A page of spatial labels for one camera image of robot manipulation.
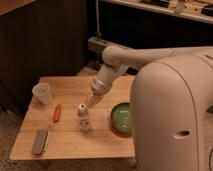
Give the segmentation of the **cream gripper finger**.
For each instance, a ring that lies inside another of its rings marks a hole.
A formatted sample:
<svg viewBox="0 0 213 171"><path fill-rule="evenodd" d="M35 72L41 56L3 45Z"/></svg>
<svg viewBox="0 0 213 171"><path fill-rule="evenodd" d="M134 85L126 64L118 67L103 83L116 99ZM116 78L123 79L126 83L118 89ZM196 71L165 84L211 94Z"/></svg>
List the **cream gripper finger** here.
<svg viewBox="0 0 213 171"><path fill-rule="evenodd" d="M92 96L90 99L90 106L93 107L101 101L101 96Z"/></svg>
<svg viewBox="0 0 213 171"><path fill-rule="evenodd" d="M87 106L93 106L95 104L95 96L88 94L85 99L85 104Z"/></svg>

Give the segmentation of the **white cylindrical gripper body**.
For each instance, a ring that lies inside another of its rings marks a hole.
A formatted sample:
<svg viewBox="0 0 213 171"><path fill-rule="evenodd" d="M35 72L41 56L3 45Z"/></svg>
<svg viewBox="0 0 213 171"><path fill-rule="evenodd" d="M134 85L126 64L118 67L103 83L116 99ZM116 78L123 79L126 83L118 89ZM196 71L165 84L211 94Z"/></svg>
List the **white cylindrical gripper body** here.
<svg viewBox="0 0 213 171"><path fill-rule="evenodd" d="M92 93L95 96L104 96L107 94L112 87L113 81L116 79L117 72L118 68L103 64L91 81Z"/></svg>

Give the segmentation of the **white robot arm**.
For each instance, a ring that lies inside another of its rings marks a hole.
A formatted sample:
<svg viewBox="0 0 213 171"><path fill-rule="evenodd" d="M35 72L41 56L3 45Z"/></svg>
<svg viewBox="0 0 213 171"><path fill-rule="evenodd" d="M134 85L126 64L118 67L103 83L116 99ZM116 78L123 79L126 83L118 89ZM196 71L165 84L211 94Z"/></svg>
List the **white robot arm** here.
<svg viewBox="0 0 213 171"><path fill-rule="evenodd" d="M110 45L102 52L103 65L90 83L85 104L87 107L93 107L99 103L110 91L113 82L130 67L140 70L153 61L203 52L213 55L213 46L127 49Z"/></svg>

